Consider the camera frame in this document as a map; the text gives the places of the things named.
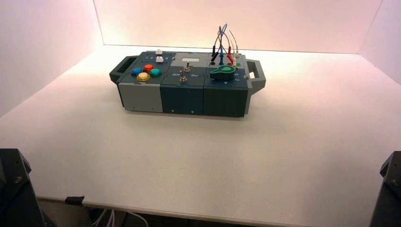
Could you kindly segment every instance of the black handle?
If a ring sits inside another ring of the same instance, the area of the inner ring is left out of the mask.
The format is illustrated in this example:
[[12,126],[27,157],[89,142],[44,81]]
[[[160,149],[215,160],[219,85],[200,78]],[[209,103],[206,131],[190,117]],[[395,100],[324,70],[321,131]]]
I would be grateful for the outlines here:
[[139,56],[127,56],[125,57],[111,72],[110,79],[113,83],[118,84],[118,79],[120,79],[130,65],[138,58]]

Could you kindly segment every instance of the pink-lit wall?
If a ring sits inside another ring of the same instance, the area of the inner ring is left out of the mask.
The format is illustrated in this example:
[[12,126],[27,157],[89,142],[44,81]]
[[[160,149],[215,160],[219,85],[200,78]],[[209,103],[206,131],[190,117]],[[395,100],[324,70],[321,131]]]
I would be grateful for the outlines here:
[[92,0],[2,0],[0,21],[0,117],[103,44]]
[[358,53],[381,0],[95,0],[105,44]]
[[401,84],[401,1],[383,0],[360,54]]

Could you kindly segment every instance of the screw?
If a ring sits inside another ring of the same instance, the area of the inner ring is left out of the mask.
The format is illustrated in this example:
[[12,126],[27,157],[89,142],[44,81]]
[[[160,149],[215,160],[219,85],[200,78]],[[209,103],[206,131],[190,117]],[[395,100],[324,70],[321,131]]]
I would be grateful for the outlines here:
[[391,184],[394,185],[394,187],[397,187],[397,188],[400,187],[400,184],[398,183],[397,180],[391,180]]
[[22,181],[22,177],[17,176],[16,178],[14,178],[14,183],[20,183]]

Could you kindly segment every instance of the white table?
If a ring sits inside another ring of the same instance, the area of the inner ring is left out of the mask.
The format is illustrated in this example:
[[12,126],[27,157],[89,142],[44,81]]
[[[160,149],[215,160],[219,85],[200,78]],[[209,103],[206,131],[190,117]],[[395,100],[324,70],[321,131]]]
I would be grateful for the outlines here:
[[[244,118],[127,112],[104,46],[0,119],[39,198],[238,223],[366,227],[401,149],[401,86],[358,55],[242,51],[266,88]],[[163,48],[170,51],[209,51]]]

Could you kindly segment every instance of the green button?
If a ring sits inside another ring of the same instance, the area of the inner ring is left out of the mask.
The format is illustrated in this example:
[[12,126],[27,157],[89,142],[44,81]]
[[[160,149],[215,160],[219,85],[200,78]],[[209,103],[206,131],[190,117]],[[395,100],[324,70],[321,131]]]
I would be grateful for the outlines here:
[[160,71],[160,69],[152,69],[150,71],[151,77],[159,77],[160,75],[162,75],[162,71]]

